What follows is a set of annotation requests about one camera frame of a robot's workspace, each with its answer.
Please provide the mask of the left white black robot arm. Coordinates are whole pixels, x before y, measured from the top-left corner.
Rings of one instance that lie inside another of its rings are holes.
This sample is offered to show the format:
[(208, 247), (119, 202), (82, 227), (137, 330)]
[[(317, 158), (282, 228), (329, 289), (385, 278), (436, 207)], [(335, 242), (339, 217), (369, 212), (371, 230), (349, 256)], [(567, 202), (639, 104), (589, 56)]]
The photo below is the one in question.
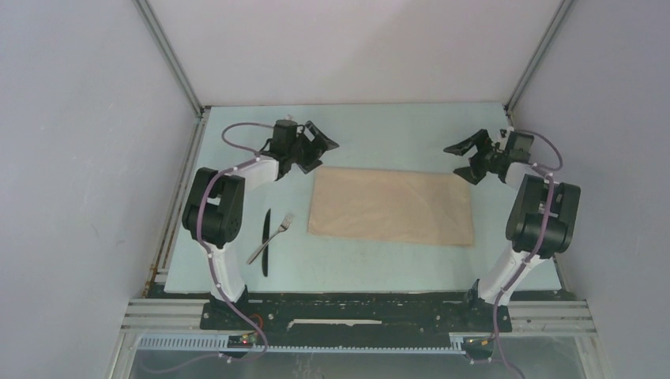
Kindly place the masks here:
[(247, 286), (233, 250), (246, 194), (282, 179), (293, 166), (311, 173), (326, 152), (340, 146), (311, 121), (281, 119), (269, 129), (272, 136), (260, 149), (247, 149), (251, 159), (226, 169), (199, 168), (183, 209), (182, 226), (205, 253), (212, 296), (224, 301), (219, 318), (234, 329), (250, 318), (249, 306), (239, 301)]

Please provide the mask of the beige cloth napkin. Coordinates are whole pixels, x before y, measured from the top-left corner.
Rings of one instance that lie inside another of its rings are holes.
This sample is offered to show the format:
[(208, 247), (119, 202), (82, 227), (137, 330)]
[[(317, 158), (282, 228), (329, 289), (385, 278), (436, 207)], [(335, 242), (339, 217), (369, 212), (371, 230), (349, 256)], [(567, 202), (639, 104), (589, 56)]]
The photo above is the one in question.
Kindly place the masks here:
[(307, 230), (313, 235), (431, 246), (473, 246), (469, 184), (455, 174), (323, 167)]

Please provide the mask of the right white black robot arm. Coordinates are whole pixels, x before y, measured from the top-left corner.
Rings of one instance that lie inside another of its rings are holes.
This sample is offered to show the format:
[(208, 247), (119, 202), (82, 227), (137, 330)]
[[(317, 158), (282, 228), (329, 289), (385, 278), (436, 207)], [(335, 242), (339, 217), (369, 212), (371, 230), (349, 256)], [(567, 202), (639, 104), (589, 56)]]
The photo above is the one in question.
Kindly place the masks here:
[(466, 182), (477, 185), (488, 174), (494, 174), (517, 192), (506, 221), (506, 248), (487, 275), (474, 284), (477, 299), (459, 309), (461, 323), (468, 329), (483, 328), (491, 320), (487, 304), (507, 305), (532, 269), (564, 253), (572, 242), (582, 189), (555, 179), (555, 173), (563, 167), (562, 155), (556, 156), (555, 167), (533, 159), (536, 139), (555, 147), (539, 133), (508, 127), (501, 129), (496, 138), (480, 129), (443, 150), (454, 156), (467, 156), (467, 166), (454, 170)]

